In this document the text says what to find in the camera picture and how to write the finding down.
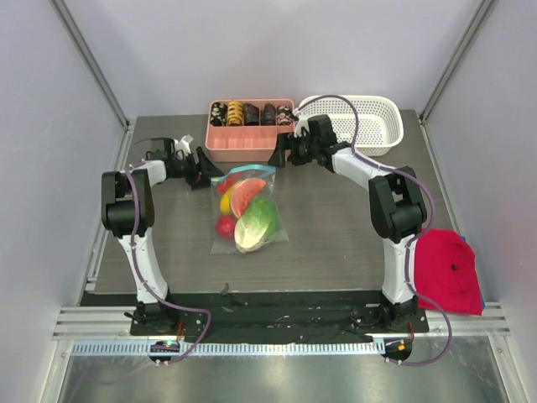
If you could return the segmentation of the yellow toy mango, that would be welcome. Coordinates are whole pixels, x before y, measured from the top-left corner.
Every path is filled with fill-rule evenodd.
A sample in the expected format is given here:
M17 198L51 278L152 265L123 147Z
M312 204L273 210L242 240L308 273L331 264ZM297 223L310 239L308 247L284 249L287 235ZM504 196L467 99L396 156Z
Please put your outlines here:
M230 215L232 214L232 207L231 207L231 198L232 198L232 192L233 189L228 189L222 196L220 200L220 211L224 215Z

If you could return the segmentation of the toy watermelon slice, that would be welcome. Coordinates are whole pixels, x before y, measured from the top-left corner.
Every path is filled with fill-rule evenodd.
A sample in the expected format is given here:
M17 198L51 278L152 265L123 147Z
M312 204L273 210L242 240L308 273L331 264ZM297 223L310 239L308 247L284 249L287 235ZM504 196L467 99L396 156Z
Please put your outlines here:
M230 208L236 218L240 218L248 208L252 199L260 193L267 182L260 178L248 178L239 181L230 195Z

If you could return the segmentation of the red toy tomato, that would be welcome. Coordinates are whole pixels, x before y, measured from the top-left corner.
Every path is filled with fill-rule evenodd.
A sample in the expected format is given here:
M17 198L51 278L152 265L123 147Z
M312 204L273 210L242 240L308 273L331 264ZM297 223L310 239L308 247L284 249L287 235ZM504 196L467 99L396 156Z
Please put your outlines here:
M216 234L223 239L233 239L237 220L231 215L221 215L215 224Z

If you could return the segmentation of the clear zip top bag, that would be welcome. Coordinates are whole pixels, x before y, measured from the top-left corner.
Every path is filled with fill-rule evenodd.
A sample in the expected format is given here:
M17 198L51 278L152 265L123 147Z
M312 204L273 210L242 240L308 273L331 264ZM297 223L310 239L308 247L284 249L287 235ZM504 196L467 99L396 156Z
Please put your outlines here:
M273 198L276 169L242 165L211 178L212 254L250 254L289 240Z

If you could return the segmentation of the green toy lettuce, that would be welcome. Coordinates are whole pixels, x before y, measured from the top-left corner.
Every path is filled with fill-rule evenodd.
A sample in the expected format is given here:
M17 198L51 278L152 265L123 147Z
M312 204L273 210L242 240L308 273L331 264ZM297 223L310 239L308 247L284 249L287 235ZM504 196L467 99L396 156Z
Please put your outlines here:
M238 219L234 232L237 250L243 254L270 243L279 231L276 204L267 196L256 196Z

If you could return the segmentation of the red toy chili pepper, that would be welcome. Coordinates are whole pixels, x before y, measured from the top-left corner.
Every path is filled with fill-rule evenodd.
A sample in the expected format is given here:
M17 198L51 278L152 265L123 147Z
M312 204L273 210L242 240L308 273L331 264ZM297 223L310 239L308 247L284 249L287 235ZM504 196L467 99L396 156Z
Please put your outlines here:
M241 173L233 173L222 178L216 184L216 190L219 194L225 194L230 188L232 188L242 177Z

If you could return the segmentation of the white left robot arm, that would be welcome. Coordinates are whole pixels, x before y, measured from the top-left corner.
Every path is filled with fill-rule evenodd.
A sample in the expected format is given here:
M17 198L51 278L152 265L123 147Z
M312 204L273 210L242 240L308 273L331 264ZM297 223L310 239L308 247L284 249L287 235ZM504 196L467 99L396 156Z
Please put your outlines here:
M101 220L120 243L137 287L132 319L159 334L171 334L179 323L153 243L155 209L152 187L169 179L183 179L192 190L205 189L223 175L202 148L190 149L193 138L150 139L150 150L135 166L102 174Z

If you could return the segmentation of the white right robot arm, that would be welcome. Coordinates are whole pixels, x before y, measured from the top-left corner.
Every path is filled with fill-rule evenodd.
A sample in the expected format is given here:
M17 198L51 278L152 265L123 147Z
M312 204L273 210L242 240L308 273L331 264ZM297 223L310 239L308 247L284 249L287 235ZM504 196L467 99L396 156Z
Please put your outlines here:
M396 169L359 153L337 140L326 115L309 118L295 133L280 133L268 163L276 167L312 161L345 176L368 192L370 218L383 240L384 277L378 319L396 332L417 314L419 297L414 284L415 241L427 219L427 209L415 173Z

